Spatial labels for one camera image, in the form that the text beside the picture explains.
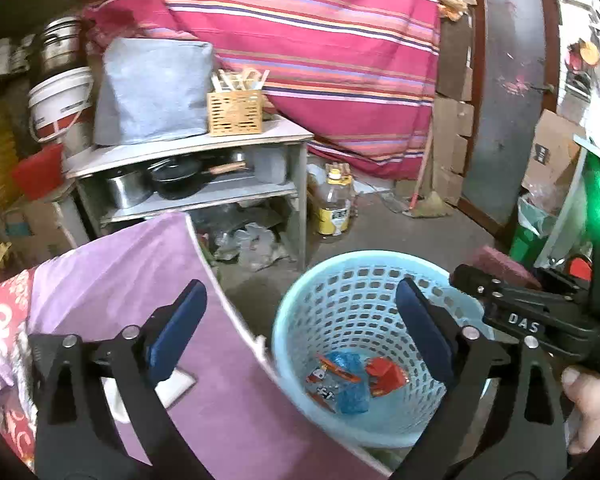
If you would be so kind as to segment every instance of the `silver screw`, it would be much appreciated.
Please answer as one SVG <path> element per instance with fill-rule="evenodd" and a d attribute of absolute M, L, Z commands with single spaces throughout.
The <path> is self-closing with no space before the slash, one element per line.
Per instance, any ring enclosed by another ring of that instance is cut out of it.
<path fill-rule="evenodd" d="M 529 348 L 538 348 L 538 339 L 532 335 L 528 335 L 525 337 L 525 345 L 527 345 Z"/>
<path fill-rule="evenodd" d="M 470 341 L 475 341 L 480 337 L 480 331 L 475 326 L 465 326 L 462 335 Z"/>
<path fill-rule="evenodd" d="M 77 336 L 75 336 L 74 334 L 70 334 L 67 337 L 65 337 L 64 339 L 62 339 L 62 346 L 64 346 L 65 348 L 71 348 L 77 342 L 78 342 Z"/>
<path fill-rule="evenodd" d="M 140 328 L 137 325 L 125 326 L 122 331 L 122 337 L 124 339 L 135 339 L 140 333 Z"/>

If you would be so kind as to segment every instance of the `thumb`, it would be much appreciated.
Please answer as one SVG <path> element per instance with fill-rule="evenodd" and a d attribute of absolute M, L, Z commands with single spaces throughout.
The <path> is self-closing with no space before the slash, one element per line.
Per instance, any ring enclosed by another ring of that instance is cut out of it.
<path fill-rule="evenodd" d="M 582 425 L 569 445 L 569 452 L 587 452 L 600 436 L 600 376 L 569 367 L 562 373 L 562 387 L 582 414 Z"/>

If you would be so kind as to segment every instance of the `gray door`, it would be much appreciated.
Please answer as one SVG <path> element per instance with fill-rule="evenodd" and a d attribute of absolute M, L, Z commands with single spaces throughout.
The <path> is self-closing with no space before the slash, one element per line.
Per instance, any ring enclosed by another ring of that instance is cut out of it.
<path fill-rule="evenodd" d="M 485 0 L 478 128 L 462 194 L 503 226 L 516 206 L 542 111 L 546 55 L 542 0 Z"/>

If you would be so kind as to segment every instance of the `blue plastic basket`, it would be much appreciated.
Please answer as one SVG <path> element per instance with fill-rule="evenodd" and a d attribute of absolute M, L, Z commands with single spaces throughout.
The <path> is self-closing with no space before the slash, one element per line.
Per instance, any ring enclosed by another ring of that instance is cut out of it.
<path fill-rule="evenodd" d="M 433 380 L 395 307 L 404 276 L 459 325 L 471 324 L 493 339 L 480 303 L 448 284 L 448 272 L 420 258 L 390 251 L 360 251 L 331 258 L 302 275 L 282 300 L 273 329 L 273 355 L 291 401 L 333 436 L 367 447 L 413 446 L 445 393 Z M 306 394 L 316 353 L 348 349 L 387 356 L 408 371 L 410 382 L 371 400 L 368 412 L 337 415 Z"/>

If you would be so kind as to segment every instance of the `door frame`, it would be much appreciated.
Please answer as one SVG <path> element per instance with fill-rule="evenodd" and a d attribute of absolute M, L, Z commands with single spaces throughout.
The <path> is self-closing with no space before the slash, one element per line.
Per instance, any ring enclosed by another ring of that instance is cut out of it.
<path fill-rule="evenodd" d="M 471 67 L 474 70 L 472 82 L 472 105 L 474 106 L 474 124 L 472 126 L 472 135 L 468 139 L 467 153 L 464 160 L 464 171 L 466 174 L 471 156 L 474 152 L 475 141 L 478 137 L 478 124 L 480 121 L 480 105 L 482 104 L 482 88 L 484 86 L 485 76 L 485 55 L 486 55 L 486 6 L 485 0 L 476 0 L 477 5 L 474 8 L 474 47 L 472 48 Z M 560 10 L 558 0 L 542 0 L 542 12 L 544 13 L 544 85 L 553 85 L 554 92 L 545 93 L 542 97 L 542 109 L 555 112 L 558 102 L 558 83 L 560 78 L 560 34 L 558 24 L 560 21 Z M 458 209 L 471 218 L 474 222 L 481 225 L 497 240 L 507 243 L 512 239 L 513 231 L 517 225 L 516 208 L 513 209 L 509 221 L 502 225 L 487 215 L 487 213 L 478 209 L 469 202 L 464 196 L 460 197 Z"/>

